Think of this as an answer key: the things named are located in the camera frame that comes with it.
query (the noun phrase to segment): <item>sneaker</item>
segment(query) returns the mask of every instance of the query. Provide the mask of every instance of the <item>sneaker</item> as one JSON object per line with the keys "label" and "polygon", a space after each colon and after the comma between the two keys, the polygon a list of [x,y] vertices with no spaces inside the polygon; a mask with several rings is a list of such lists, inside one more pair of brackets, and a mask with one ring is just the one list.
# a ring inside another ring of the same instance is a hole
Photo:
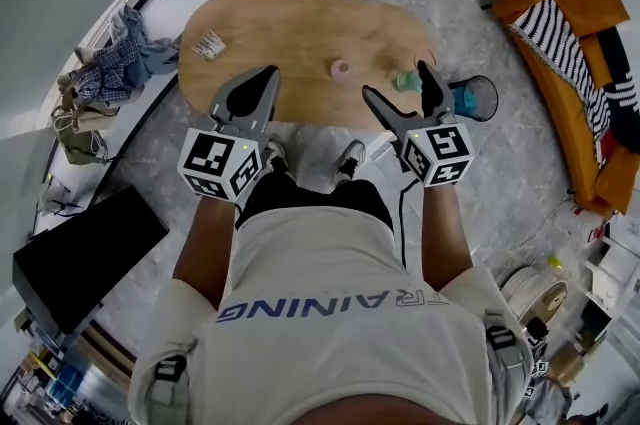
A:
{"label": "sneaker", "polygon": [[267,170],[272,173],[284,173],[293,179],[289,164],[287,164],[287,155],[278,141],[271,139],[267,143],[267,149],[271,150],[267,159]]}
{"label": "sneaker", "polygon": [[353,180],[353,175],[358,166],[364,163],[367,156],[367,147],[361,141],[353,141],[344,150],[338,160],[338,169],[333,177],[333,183],[337,187],[343,183]]}

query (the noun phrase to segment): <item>black cable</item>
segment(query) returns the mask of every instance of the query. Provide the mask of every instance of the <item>black cable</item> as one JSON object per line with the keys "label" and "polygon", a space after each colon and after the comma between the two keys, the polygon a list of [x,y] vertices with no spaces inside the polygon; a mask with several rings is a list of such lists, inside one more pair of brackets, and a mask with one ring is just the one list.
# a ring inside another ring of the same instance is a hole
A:
{"label": "black cable", "polygon": [[407,259],[406,259],[405,254],[404,254],[404,220],[402,218],[402,205],[404,204],[404,195],[407,192],[409,192],[411,187],[413,187],[419,181],[420,180],[418,178],[416,178],[411,183],[409,183],[409,185],[407,185],[405,188],[403,188],[400,191],[400,199],[398,200],[398,216],[400,217],[400,245],[401,245],[401,251],[400,252],[402,254],[402,265],[404,265],[405,269],[407,268]]}

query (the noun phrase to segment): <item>black shorts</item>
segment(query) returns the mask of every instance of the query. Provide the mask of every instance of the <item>black shorts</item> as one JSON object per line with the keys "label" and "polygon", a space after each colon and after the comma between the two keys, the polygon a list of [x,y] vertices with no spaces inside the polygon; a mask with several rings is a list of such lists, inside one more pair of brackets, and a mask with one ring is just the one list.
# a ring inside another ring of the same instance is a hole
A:
{"label": "black shorts", "polygon": [[300,206],[335,206],[358,210],[380,219],[393,231],[389,210],[370,181],[350,181],[338,186],[331,194],[321,194],[298,187],[289,176],[278,172],[265,175],[256,184],[236,222],[236,228],[267,210]]}

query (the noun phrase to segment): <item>striped blanket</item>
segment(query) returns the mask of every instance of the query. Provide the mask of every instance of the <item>striped blanket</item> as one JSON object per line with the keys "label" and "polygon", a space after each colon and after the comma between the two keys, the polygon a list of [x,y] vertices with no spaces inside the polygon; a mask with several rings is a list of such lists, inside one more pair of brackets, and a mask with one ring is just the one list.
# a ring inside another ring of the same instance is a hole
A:
{"label": "striped blanket", "polygon": [[531,6],[509,27],[576,91],[584,106],[594,143],[609,128],[610,111],[604,89],[596,89],[578,38],[555,0]]}

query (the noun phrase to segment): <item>plaid shirt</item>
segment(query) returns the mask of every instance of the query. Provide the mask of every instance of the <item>plaid shirt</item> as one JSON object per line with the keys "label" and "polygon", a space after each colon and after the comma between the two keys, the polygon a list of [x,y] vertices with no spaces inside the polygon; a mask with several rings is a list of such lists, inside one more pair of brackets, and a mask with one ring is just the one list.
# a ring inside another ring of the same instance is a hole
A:
{"label": "plaid shirt", "polygon": [[133,86],[124,81],[124,70],[140,57],[140,51],[132,38],[117,41],[108,48],[96,50],[94,67],[76,84],[78,95],[87,100],[121,102],[131,96]]}

